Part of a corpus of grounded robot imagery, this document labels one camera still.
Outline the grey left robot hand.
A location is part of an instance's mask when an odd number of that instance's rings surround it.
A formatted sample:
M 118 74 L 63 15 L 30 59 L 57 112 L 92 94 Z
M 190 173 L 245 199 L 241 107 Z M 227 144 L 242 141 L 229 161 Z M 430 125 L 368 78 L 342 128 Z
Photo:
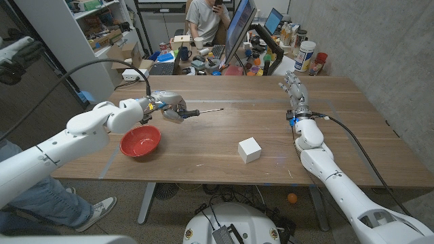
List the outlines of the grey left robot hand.
M 155 105 L 166 120 L 174 123 L 184 121 L 178 114 L 179 110 L 186 110 L 186 102 L 181 95 L 173 91 L 157 90 L 151 93 L 151 97 L 155 99 Z

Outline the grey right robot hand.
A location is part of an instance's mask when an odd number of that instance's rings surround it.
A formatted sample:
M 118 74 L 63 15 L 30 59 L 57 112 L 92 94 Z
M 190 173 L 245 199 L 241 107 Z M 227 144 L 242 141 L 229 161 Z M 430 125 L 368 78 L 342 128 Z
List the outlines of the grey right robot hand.
M 286 71 L 284 81 L 286 82 L 286 85 L 279 83 L 279 86 L 290 97 L 292 114 L 295 117 L 311 117 L 312 112 L 309 109 L 309 95 L 307 88 L 290 70 Z

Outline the white black gloved person hand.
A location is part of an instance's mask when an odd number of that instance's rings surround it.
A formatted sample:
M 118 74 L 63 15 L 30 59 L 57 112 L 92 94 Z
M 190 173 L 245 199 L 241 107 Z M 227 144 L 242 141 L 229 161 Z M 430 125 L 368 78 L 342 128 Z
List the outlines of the white black gloved person hand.
M 1 38 L 1 43 L 14 42 L 1 49 L 1 83 L 15 85 L 20 82 L 26 69 L 40 59 L 45 49 L 42 42 L 16 28 L 9 28 L 7 33 L 9 37 Z

